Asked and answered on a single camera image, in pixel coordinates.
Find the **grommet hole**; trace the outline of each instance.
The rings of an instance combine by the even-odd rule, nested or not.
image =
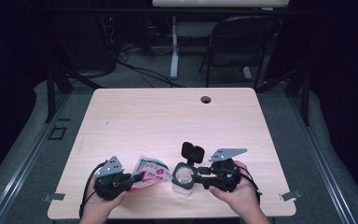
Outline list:
[[[212,100],[211,100],[211,97],[209,97],[209,96],[202,96],[202,97],[201,97],[201,101],[202,101],[204,104],[209,104]]]

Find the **desk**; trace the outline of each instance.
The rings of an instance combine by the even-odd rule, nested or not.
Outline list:
[[[209,104],[201,102],[209,96]],[[99,89],[94,92],[56,193],[52,219],[78,218],[82,193],[92,169],[116,155],[131,173],[140,155],[163,161],[171,172],[180,161],[184,142],[205,149],[200,166],[221,147],[245,147],[235,157],[247,164],[263,192],[261,208],[269,217],[291,216],[292,201],[269,129],[252,89]],[[110,218],[237,217],[228,205],[197,184],[190,196],[162,182],[127,195]]]

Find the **snack bag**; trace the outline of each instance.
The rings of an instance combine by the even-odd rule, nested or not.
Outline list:
[[[141,172],[145,172],[144,179],[140,182],[134,183],[131,187],[131,191],[141,189],[158,182],[172,180],[172,175],[170,174],[170,170],[167,165],[165,165],[162,161],[147,158],[143,155],[139,157],[139,160],[133,169],[132,175],[137,175]]]

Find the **metal bracket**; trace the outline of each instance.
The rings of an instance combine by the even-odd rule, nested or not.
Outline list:
[[[280,196],[281,200],[284,200],[286,202],[286,201],[289,201],[289,200],[295,201],[297,198],[301,197],[302,194],[301,194],[301,192],[299,190],[295,190],[295,191],[292,191],[292,192],[279,194],[279,196]]]
[[[246,152],[246,148],[219,148],[209,161],[225,161]]]
[[[64,197],[65,194],[60,194],[60,193],[46,194],[43,197],[42,201],[46,203],[51,203],[51,201],[53,200],[62,201]]]
[[[124,172],[124,167],[121,165],[120,161],[116,156],[113,156],[101,170],[97,173],[98,177],[106,176],[106,175],[113,175],[117,173]]]

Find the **hand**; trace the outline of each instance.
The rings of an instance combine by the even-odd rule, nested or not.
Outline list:
[[[94,185],[97,176],[93,176],[89,182],[87,198],[95,191]],[[109,217],[110,212],[119,206],[127,194],[127,191],[121,192],[113,201],[106,201],[94,193],[86,202],[83,211],[83,217],[80,219],[81,224],[102,224]]]
[[[247,170],[246,165],[242,162],[234,162],[237,166],[243,167]],[[242,169],[240,169],[240,171],[244,175],[249,175]],[[260,205],[258,204],[255,196],[255,188],[247,179],[242,177],[240,184],[232,192],[224,192],[214,186],[210,186],[209,191],[216,198],[228,203],[231,209],[242,217],[246,223],[269,223],[269,220],[264,215]]]

